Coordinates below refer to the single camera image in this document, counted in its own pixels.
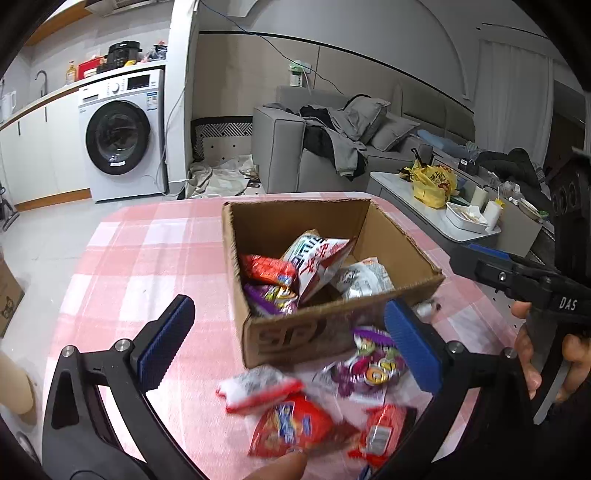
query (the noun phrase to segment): pink checkered tablecloth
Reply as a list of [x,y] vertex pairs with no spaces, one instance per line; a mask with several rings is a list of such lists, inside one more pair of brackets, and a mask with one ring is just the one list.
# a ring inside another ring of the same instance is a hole
[[[222,205],[229,200],[346,197],[369,195],[276,194],[161,202],[126,207],[108,216],[92,236],[61,305],[47,361],[44,403],[64,346],[76,345],[82,352],[108,349],[120,338],[133,338],[177,294],[188,295],[196,306],[195,324],[159,389],[149,392],[148,398],[179,445],[210,479],[239,480],[249,474],[262,465],[261,460],[246,456],[252,419],[227,416],[223,401],[215,396],[220,380],[243,370],[229,311]],[[436,295],[443,307],[434,320],[439,334],[445,340],[460,340],[475,352],[496,354],[512,345],[513,331],[478,286],[454,275],[447,254],[396,207],[374,199],[447,277]],[[405,375],[393,390],[388,393],[392,400],[421,411],[430,400],[411,375]],[[110,392],[103,389],[102,393],[122,445],[140,458]],[[475,398],[476,392],[468,395],[440,455],[457,445]],[[347,409],[341,408],[345,416]],[[313,459],[305,478],[355,478],[362,464],[345,457],[337,452],[330,458]]]

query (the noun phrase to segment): red snack package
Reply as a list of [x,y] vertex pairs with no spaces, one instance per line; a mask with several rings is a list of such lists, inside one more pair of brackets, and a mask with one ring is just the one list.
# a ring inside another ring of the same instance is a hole
[[297,269],[290,263],[260,255],[241,255],[242,268],[248,278],[289,288],[297,278]]
[[248,455],[280,457],[297,447],[309,450],[324,440],[335,426],[324,410],[302,393],[267,410],[256,426]]
[[413,426],[417,411],[413,408],[384,405],[370,408],[365,429],[350,458],[364,458],[374,468],[381,467],[394,453],[400,440]]

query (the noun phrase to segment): washing machine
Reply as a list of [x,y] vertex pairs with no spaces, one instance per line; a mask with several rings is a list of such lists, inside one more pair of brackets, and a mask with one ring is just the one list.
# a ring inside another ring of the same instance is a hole
[[166,192],[163,97],[161,69],[79,90],[80,133],[94,201]]

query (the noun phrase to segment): washing machine door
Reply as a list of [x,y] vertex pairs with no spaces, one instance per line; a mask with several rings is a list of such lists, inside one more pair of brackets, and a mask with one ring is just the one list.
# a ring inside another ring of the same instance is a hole
[[92,163],[109,175],[123,175],[144,158],[150,122],[131,102],[115,100],[100,107],[86,128],[86,149]]

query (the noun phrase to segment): purple candy package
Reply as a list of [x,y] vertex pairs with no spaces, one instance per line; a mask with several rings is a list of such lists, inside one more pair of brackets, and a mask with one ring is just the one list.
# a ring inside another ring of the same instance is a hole
[[359,327],[353,330],[353,338],[354,356],[323,368],[313,382],[341,397],[372,395],[398,383],[408,367],[390,335],[374,327]]
[[289,288],[274,285],[244,285],[246,300],[262,317],[289,315],[297,310],[298,296]]

